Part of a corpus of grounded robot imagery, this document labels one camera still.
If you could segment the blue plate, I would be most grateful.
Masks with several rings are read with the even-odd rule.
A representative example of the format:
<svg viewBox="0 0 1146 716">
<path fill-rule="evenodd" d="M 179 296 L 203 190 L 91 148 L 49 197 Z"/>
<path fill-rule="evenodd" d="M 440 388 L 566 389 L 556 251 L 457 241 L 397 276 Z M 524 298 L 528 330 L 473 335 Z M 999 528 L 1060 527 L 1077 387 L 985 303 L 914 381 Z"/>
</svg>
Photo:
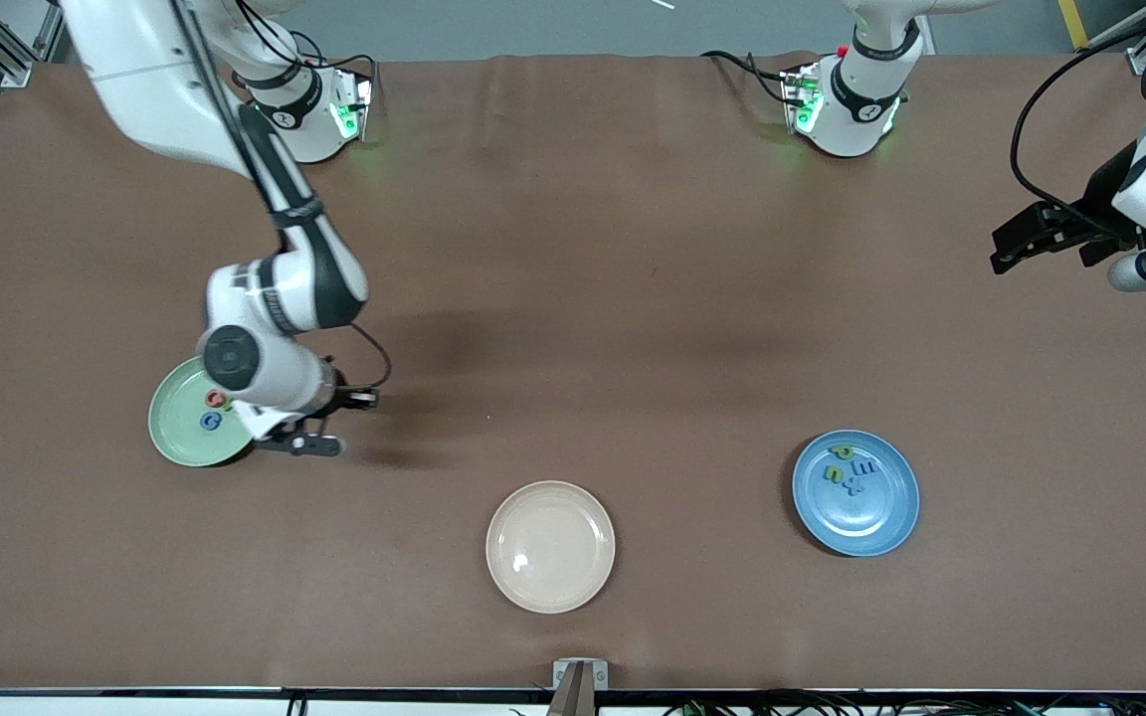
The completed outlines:
<svg viewBox="0 0 1146 716">
<path fill-rule="evenodd" d="M 851 459 L 837 459 L 835 444 L 851 444 Z M 865 491 L 849 495 L 843 486 L 824 480 L 827 465 L 842 465 L 854 477 L 851 461 L 877 459 L 880 472 L 862 477 Z M 851 558 L 885 556 L 917 529 L 920 489 L 910 462 L 882 436 L 859 430 L 835 430 L 815 436 L 796 457 L 790 477 L 796 516 L 813 538 Z"/>
</svg>

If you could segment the arm base connector bracket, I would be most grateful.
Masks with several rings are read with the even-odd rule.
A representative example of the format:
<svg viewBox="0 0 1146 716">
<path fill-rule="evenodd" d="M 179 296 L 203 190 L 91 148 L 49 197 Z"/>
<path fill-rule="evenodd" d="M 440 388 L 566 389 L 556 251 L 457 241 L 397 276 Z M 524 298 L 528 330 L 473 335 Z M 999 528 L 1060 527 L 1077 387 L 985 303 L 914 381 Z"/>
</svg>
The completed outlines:
<svg viewBox="0 0 1146 716">
<path fill-rule="evenodd" d="M 331 115 L 345 142 L 364 139 L 372 91 L 372 76 L 342 68 L 333 69 Z"/>
<path fill-rule="evenodd" d="M 810 135 L 815 128 L 824 104 L 821 68 L 818 61 L 779 73 L 784 116 L 792 134 Z"/>
</svg>

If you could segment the brown table cloth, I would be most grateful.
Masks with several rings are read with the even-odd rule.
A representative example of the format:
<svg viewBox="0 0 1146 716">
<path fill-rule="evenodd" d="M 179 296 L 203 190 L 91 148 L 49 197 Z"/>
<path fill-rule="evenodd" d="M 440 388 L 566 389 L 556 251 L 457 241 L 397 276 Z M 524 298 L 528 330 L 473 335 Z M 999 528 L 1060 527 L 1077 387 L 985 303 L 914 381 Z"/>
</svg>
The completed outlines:
<svg viewBox="0 0 1146 716">
<path fill-rule="evenodd" d="M 0 687 L 1146 690 L 1146 293 L 996 276 L 1010 132 L 1058 56 L 928 56 L 868 157 L 711 60 L 390 64 L 306 170 L 394 357 L 339 458 L 186 469 L 147 435 L 209 273 L 277 244 L 223 170 L 133 145 L 76 66 L 0 96 Z M 885 556 L 790 495 L 815 436 L 915 470 Z M 499 504 L 576 483 L 609 584 L 487 569 Z"/>
</svg>

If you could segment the beige plate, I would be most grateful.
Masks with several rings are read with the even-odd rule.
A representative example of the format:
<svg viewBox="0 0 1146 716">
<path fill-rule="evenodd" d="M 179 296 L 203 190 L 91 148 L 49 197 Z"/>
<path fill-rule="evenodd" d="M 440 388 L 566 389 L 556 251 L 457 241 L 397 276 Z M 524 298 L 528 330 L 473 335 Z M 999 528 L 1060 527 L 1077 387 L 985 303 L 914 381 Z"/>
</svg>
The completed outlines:
<svg viewBox="0 0 1146 716">
<path fill-rule="evenodd" d="M 576 483 L 523 485 L 492 513 L 487 569 L 502 595 L 536 615 L 587 606 L 609 584 L 617 535 L 609 509 Z"/>
</svg>

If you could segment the green plate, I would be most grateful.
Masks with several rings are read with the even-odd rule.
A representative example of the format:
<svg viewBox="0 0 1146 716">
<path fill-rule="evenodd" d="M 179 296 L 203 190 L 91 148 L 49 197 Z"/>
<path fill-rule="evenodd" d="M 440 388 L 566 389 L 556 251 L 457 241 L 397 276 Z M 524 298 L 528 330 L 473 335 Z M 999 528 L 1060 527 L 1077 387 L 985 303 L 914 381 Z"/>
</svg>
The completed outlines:
<svg viewBox="0 0 1146 716">
<path fill-rule="evenodd" d="M 214 432 L 201 430 L 201 414 L 209 412 L 203 400 L 209 390 L 220 390 L 227 395 L 226 390 L 210 380 L 203 359 L 191 357 L 164 377 L 150 400 L 149 435 L 158 453 L 176 465 L 195 469 L 223 465 L 252 444 L 233 402 L 229 411 L 217 411 L 222 414 L 222 426 Z"/>
</svg>

